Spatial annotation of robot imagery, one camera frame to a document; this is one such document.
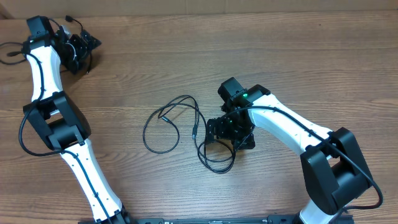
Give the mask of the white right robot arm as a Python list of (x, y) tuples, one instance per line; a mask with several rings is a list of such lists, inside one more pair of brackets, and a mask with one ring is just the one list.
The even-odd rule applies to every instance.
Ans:
[(235, 153), (253, 149), (254, 128), (273, 134), (300, 157), (309, 203), (296, 215), (279, 215), (285, 223), (352, 223), (348, 210), (372, 210), (383, 203), (354, 134), (332, 131), (284, 106), (267, 88), (244, 88), (230, 78), (218, 88), (224, 115), (210, 119), (208, 142), (231, 141)]

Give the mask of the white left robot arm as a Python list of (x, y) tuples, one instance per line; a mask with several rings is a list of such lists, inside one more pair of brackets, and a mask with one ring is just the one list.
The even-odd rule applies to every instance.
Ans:
[(93, 152), (90, 125), (84, 114), (64, 92), (60, 67), (76, 74), (92, 59), (92, 51), (101, 45), (84, 28), (71, 34), (64, 26), (53, 30), (55, 21), (45, 16), (27, 20), (31, 35), (22, 44), (21, 53), (30, 63), (34, 90), (32, 102), (23, 107), (21, 128), (30, 123), (49, 152), (60, 155), (69, 165), (86, 195), (93, 223), (133, 223), (122, 201), (108, 184)]

